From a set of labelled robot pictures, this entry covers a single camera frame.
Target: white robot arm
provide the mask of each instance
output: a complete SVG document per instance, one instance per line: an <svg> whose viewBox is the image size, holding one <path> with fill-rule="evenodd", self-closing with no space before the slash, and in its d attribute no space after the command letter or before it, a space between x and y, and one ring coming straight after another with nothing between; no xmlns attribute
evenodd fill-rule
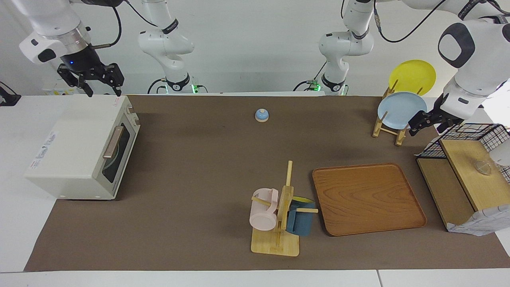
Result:
<svg viewBox="0 0 510 287"><path fill-rule="evenodd" d="M191 53L193 42L180 33L179 21L170 14L166 0L142 0L142 4L158 29L140 33L140 48L163 67L167 87L173 92L193 92L190 75L179 56Z"/></svg>
<svg viewBox="0 0 510 287"><path fill-rule="evenodd" d="M409 122L410 134L440 123L439 131L469 118L485 98L510 78L510 15L495 0L402 0L414 9L448 11L462 22L448 27L439 40L441 57L458 71L445 86L434 109L417 113ZM364 55L371 51L373 39L368 23L374 0L349 0L344 23L347 32L322 36L319 50L327 64L322 82L328 94L338 94L349 69L344 56Z"/></svg>
<svg viewBox="0 0 510 287"><path fill-rule="evenodd" d="M30 21L34 31L19 45L25 56L36 64L60 57L57 70L69 86L83 89L90 97L86 80L110 85L117 95L124 76L116 63L104 65L90 43L90 36L69 0L12 0ZM82 0L81 3L116 7L122 0Z"/></svg>
<svg viewBox="0 0 510 287"><path fill-rule="evenodd" d="M322 36L319 50L326 57L322 84L327 87L326 94L338 94L345 83L349 63L345 56L361 56L372 51L374 38L368 24L374 14L373 0L349 0L344 24L347 32L333 32Z"/></svg>

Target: brown table mat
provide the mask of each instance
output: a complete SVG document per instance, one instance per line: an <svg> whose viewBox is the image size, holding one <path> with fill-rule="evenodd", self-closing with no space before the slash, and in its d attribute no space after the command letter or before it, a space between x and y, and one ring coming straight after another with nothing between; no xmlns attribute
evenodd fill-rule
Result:
<svg viewBox="0 0 510 287"><path fill-rule="evenodd" d="M427 223L402 169L394 163L321 168L312 175L326 231L332 236Z"/></svg>
<svg viewBox="0 0 510 287"><path fill-rule="evenodd" d="M142 127L117 200L57 200L25 271L508 268L495 234L448 233L415 153L372 138L380 98L132 96ZM269 121L254 113L266 108ZM312 171L394 162L425 212L425 227L341 237L319 216L298 257L250 252L250 197L281 188L294 161L295 194L314 199Z"/></svg>

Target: wooden tray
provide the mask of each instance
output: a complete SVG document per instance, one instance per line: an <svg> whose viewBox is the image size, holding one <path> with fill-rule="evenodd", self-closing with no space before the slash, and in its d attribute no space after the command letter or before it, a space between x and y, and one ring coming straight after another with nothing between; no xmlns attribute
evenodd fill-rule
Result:
<svg viewBox="0 0 510 287"><path fill-rule="evenodd" d="M402 169L394 163L313 171L332 236L422 227L427 223Z"/></svg>

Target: sticker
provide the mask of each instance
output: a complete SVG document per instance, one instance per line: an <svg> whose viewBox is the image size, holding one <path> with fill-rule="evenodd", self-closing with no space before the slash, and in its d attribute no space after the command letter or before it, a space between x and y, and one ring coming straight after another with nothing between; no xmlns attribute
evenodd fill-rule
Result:
<svg viewBox="0 0 510 287"><path fill-rule="evenodd" d="M113 106L114 106L114 107L116 107L116 106L118 106L118 105L119 105L119 103L120 103L120 97L116 97L116 98L115 98L115 101L114 101L114 103L113 103Z"/></svg>
<svg viewBox="0 0 510 287"><path fill-rule="evenodd" d="M55 139L57 138L57 134L58 134L58 132L55 132L55 131L52 131L51 133L49 133L48 138L46 139L46 141L44 141L41 149L39 150L39 152L35 156L35 159L30 164L30 169L34 170L34 169L39 167L39 165L42 162L42 159L48 153L48 149L55 142Z"/></svg>

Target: oven window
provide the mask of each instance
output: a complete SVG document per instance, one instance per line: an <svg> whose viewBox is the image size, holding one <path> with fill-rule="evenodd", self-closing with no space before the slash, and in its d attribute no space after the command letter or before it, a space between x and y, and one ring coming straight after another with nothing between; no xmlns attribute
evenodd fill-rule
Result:
<svg viewBox="0 0 510 287"><path fill-rule="evenodd" d="M128 147L128 141L131 137L127 128L125 128L124 124L121 124L124 127L124 132L120 136L119 144L115 148L115 153L112 158L106 160L105 165L103 167L103 175L113 183L115 180L115 176L117 175L117 171L120 167L120 162L122 161L122 156L126 148Z"/></svg>

